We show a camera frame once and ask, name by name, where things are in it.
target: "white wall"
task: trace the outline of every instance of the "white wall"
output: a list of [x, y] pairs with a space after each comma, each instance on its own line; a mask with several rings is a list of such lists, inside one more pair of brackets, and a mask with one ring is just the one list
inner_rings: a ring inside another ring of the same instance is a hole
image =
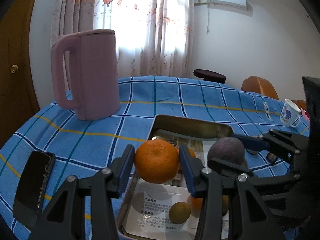
[[54, 0], [35, 0], [29, 35], [29, 53], [33, 85], [40, 108], [54, 100], [50, 33]]
[[298, 0], [247, 3], [247, 12], [210, 5], [208, 33], [207, 6], [195, 7], [192, 72], [216, 71], [238, 89], [249, 76], [260, 76], [280, 100], [304, 99], [301, 77], [320, 78], [320, 35], [312, 20]]

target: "blue gripper pad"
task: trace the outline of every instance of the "blue gripper pad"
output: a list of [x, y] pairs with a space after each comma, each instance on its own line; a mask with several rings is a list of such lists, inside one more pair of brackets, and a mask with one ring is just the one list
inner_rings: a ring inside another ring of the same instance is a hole
[[204, 197], [207, 185], [201, 177], [203, 168], [201, 160], [192, 157], [186, 145], [180, 146], [179, 158], [188, 191], [194, 198]]
[[246, 136], [242, 134], [231, 134], [230, 137], [234, 137], [239, 139], [244, 147], [249, 150], [261, 152], [263, 150], [267, 150], [269, 144], [265, 142], [262, 138], [255, 138], [252, 136]]
[[113, 171], [113, 178], [108, 183], [107, 191], [113, 193], [113, 198], [119, 198], [125, 192], [134, 162], [134, 155], [134, 147], [128, 144], [122, 156], [114, 159], [111, 163], [110, 169]]

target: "blue plaid tablecloth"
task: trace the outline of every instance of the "blue plaid tablecloth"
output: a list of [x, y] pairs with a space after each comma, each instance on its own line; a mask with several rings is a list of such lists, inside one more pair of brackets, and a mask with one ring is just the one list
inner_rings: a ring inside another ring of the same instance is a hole
[[[228, 124], [235, 133], [259, 135], [270, 128], [309, 135], [301, 118], [297, 128], [285, 127], [279, 114], [283, 102], [260, 94], [243, 92], [228, 85], [194, 79], [146, 76], [119, 79], [121, 107], [106, 119], [86, 122], [55, 102], [30, 118], [0, 150], [0, 213], [18, 239], [29, 231], [12, 216], [13, 200], [20, 175], [33, 150], [52, 152], [56, 162], [48, 181], [44, 207], [70, 174], [79, 178], [94, 175], [122, 155], [127, 144], [137, 148], [147, 139], [154, 117], [167, 114]], [[264, 102], [268, 104], [267, 118]], [[283, 175], [288, 164], [273, 166], [266, 151], [253, 156], [246, 152], [249, 167], [260, 177]], [[117, 215], [122, 198], [113, 200]], [[92, 238], [90, 198], [85, 207], [86, 239]], [[295, 230], [286, 233], [295, 238]]]

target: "metal bolt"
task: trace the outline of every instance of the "metal bolt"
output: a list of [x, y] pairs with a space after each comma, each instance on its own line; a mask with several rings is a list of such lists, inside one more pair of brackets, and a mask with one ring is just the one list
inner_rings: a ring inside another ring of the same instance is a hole
[[238, 176], [238, 180], [240, 182], [245, 182], [247, 180], [248, 174], [242, 173], [241, 175]]
[[299, 173], [294, 174], [294, 178], [295, 179], [300, 179], [300, 174]]
[[76, 176], [75, 175], [70, 175], [70, 176], [67, 177], [67, 181], [69, 181], [69, 182], [73, 182], [75, 180], [76, 180]]
[[102, 172], [104, 175], [108, 175], [108, 174], [110, 174], [110, 173], [112, 172], [112, 170], [109, 169], [109, 168], [104, 168], [104, 169], [102, 169], [101, 172]]
[[202, 172], [203, 172], [204, 174], [210, 174], [210, 173], [212, 172], [212, 170], [211, 170], [209, 167], [204, 167], [204, 168], [202, 169]]

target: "chair backrest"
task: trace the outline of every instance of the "chair backrest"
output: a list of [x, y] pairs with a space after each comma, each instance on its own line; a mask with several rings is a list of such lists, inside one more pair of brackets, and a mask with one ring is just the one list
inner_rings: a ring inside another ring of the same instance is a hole
[[268, 80], [261, 77], [251, 76], [245, 79], [242, 83], [241, 90], [259, 93], [279, 100], [278, 94], [273, 85]]

